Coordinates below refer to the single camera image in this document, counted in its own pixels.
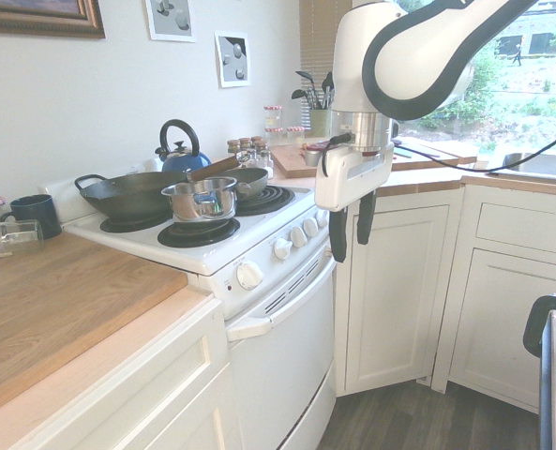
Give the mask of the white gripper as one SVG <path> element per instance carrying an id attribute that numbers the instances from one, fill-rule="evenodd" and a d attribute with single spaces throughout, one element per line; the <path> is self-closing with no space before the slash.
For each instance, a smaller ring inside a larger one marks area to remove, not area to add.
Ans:
<path id="1" fill-rule="evenodd" d="M 357 243 L 368 243 L 377 199 L 377 189 L 391 173 L 394 145 L 389 142 L 375 156 L 364 157 L 349 145 L 328 150 L 316 173 L 315 203 L 331 212 L 329 237 L 333 258 L 338 263 L 346 259 L 346 225 L 348 210 L 345 206 L 360 199 L 357 221 Z"/>

